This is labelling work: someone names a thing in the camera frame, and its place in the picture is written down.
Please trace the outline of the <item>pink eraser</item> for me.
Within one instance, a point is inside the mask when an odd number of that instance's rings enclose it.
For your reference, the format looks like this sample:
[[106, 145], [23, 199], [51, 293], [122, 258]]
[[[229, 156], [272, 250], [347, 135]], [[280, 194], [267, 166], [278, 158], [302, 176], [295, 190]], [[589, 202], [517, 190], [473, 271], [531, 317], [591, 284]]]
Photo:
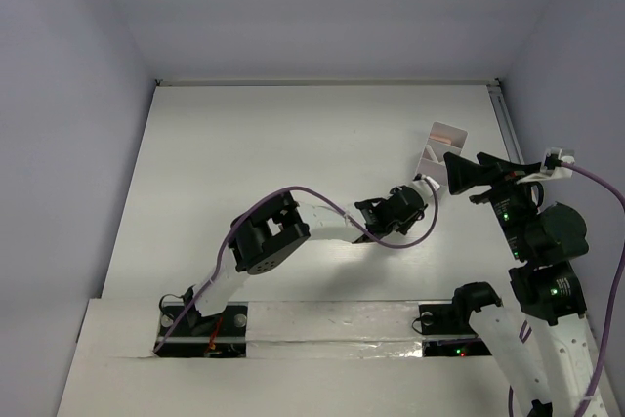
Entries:
[[455, 141], [452, 137], [439, 135], [439, 134], [430, 134], [429, 139], [441, 144], [445, 144], [448, 146], [456, 146]]

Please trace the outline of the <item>pink white marker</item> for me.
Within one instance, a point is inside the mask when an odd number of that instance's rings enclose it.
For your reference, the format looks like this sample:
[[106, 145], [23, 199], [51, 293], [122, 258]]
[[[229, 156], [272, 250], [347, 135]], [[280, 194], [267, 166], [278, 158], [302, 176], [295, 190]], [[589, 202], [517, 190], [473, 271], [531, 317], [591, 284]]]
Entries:
[[429, 161], [432, 161], [436, 164], [442, 164], [443, 160], [440, 160], [435, 153], [434, 149], [430, 145], [425, 145], [424, 148], [424, 157]]

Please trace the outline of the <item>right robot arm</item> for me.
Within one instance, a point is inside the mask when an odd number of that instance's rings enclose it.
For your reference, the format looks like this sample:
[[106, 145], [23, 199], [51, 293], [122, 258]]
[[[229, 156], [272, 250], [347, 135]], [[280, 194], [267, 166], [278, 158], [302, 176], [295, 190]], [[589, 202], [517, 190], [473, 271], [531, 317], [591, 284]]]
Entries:
[[567, 205], [541, 206], [543, 182], [571, 177], [572, 151], [552, 148], [529, 165], [483, 152], [476, 162], [451, 152], [443, 159], [451, 194], [487, 188], [470, 200], [491, 206], [520, 262], [509, 277], [525, 316], [525, 326], [515, 326], [494, 289], [474, 282], [455, 290], [451, 323], [486, 344], [522, 415], [605, 416], [600, 361], [590, 353], [586, 302], [571, 265], [589, 251], [587, 226]]

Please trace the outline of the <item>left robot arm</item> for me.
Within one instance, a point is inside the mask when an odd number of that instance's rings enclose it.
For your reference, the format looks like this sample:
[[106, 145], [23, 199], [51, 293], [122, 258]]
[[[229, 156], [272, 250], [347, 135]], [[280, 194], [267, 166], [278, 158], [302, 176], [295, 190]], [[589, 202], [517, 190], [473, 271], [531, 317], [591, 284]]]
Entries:
[[345, 207], [299, 186], [266, 196], [231, 223], [205, 280], [172, 306], [159, 300], [169, 323], [157, 345], [182, 328], [191, 336], [214, 333], [229, 300], [248, 278], [275, 270], [308, 241], [376, 243], [394, 250], [422, 243], [438, 220], [439, 189], [433, 179], [417, 175], [386, 197]]

